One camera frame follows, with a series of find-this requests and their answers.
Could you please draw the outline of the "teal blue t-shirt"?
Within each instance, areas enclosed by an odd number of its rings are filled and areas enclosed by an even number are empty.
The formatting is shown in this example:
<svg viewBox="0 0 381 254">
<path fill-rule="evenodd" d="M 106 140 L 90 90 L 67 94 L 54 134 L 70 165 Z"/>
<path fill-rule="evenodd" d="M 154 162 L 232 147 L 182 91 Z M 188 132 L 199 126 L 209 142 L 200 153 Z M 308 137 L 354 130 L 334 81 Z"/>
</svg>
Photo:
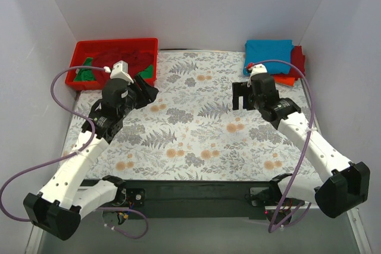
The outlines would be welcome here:
<svg viewBox="0 0 381 254">
<path fill-rule="evenodd" d="M 243 75 L 249 76 L 247 67 L 250 63 L 271 59 L 291 62 L 293 48 L 291 40 L 247 40 L 245 44 Z"/>
</svg>

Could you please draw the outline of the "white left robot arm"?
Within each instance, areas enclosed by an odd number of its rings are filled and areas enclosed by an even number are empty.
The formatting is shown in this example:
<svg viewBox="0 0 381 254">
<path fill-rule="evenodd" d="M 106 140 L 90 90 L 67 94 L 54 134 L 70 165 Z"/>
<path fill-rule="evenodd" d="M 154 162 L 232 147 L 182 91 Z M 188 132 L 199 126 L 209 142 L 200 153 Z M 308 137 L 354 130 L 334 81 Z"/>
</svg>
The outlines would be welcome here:
<svg viewBox="0 0 381 254">
<path fill-rule="evenodd" d="M 38 194 L 29 193 L 23 205 L 32 224 L 58 237 L 69 239 L 85 216 L 100 206 L 127 204 L 127 186 L 121 178 L 108 175 L 82 193 L 82 181 L 98 156 L 107 149 L 123 127 L 123 120 L 134 109 L 153 103 L 158 89 L 141 76 L 112 78 L 102 97 L 91 107 L 71 155 Z"/>
</svg>

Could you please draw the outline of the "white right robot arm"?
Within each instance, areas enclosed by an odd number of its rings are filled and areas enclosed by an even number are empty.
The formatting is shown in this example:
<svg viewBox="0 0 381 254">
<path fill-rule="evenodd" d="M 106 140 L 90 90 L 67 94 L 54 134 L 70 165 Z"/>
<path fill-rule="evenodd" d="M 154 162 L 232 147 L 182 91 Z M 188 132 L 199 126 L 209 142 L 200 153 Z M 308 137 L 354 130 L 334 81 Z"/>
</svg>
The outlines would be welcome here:
<svg viewBox="0 0 381 254">
<path fill-rule="evenodd" d="M 270 187 L 256 195 L 263 202 L 279 203 L 283 198 L 316 204 L 328 217 L 364 203 L 368 198 L 370 169 L 338 152 L 319 132 L 308 125 L 301 108 L 281 98 L 269 73 L 257 73 L 249 81 L 232 84 L 233 109 L 256 109 L 262 118 L 286 136 L 314 167 L 320 183 L 305 181 L 292 173 L 270 180 Z"/>
</svg>

